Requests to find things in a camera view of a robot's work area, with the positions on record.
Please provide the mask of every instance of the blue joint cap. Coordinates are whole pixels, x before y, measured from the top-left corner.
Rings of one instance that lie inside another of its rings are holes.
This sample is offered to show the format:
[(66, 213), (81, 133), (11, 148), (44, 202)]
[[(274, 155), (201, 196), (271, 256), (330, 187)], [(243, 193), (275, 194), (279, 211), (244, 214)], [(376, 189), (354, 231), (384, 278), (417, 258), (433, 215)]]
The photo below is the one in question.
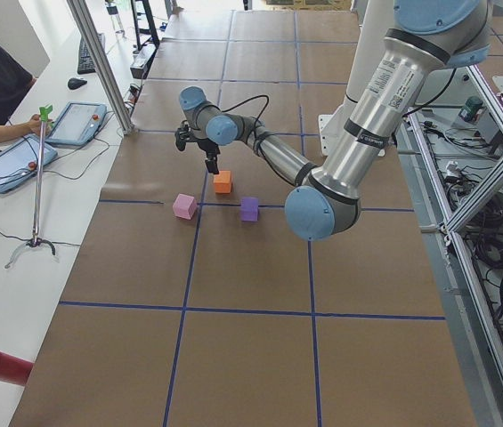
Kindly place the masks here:
[(207, 138), (217, 145), (231, 144), (237, 138), (238, 133), (237, 125), (227, 116), (215, 116), (207, 122)]
[(447, 61), (446, 68), (459, 68), (459, 67), (468, 67), (469, 65), (475, 65), (479, 62), (483, 62), (486, 60), (486, 57), (489, 56), (489, 48), (490, 46), (484, 46), (481, 49), (476, 49), (475, 51), (458, 53), (457, 55), (453, 55)]
[(288, 226), (304, 240), (322, 240), (332, 235), (335, 219), (328, 200), (317, 189), (293, 189), (285, 202)]
[(197, 86), (186, 87), (180, 92), (180, 106), (184, 111), (195, 109), (199, 104), (206, 102), (206, 95)]
[(462, 22), (481, 0), (395, 0), (398, 25), (415, 35), (437, 34)]

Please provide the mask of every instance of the orange cube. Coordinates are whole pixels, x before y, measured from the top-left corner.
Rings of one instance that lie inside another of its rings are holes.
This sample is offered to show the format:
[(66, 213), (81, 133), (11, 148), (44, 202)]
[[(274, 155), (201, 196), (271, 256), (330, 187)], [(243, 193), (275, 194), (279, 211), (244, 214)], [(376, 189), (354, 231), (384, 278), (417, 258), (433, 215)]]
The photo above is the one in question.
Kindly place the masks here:
[(219, 171), (214, 175), (214, 191), (215, 194), (231, 193), (231, 171)]

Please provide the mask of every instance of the tablet device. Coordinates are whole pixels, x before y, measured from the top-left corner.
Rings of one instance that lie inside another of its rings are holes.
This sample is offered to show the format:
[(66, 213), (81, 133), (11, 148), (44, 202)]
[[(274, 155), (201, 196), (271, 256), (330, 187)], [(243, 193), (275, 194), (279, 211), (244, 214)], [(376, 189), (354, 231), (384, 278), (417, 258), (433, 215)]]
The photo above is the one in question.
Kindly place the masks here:
[(45, 142), (54, 147), (82, 147), (99, 130), (107, 106), (90, 102), (70, 102), (57, 117)]
[[(0, 153), (0, 193), (15, 189), (36, 174), (37, 170), (32, 170), (30, 163), (37, 166), (38, 152), (39, 139), (29, 135)], [(57, 150), (45, 144), (44, 165), (51, 163), (56, 156)]]

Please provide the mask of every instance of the robotic arm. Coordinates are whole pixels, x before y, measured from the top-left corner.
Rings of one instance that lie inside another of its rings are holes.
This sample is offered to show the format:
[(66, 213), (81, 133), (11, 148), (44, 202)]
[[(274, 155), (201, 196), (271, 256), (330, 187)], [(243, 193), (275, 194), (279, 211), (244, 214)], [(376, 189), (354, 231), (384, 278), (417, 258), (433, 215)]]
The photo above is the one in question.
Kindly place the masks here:
[(429, 73), (486, 58), (491, 8), (491, 0), (395, 0), (397, 25), (385, 35), (385, 55), (322, 166), (255, 118), (224, 114), (198, 87), (180, 95), (186, 122), (176, 145), (183, 149), (186, 141), (197, 142), (207, 153), (208, 170), (217, 173), (217, 146), (243, 141), (296, 187), (285, 215), (300, 238), (318, 240), (347, 230), (360, 216), (361, 180)]

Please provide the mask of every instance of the black mouse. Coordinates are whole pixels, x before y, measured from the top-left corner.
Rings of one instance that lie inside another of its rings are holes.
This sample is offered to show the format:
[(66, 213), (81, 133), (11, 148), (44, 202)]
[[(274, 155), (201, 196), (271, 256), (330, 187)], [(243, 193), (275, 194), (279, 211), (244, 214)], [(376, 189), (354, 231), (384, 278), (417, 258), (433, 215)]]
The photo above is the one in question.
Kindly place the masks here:
[(74, 91), (75, 89), (81, 87), (82, 85), (86, 85), (87, 81), (84, 78), (80, 77), (72, 77), (67, 82), (67, 87)]

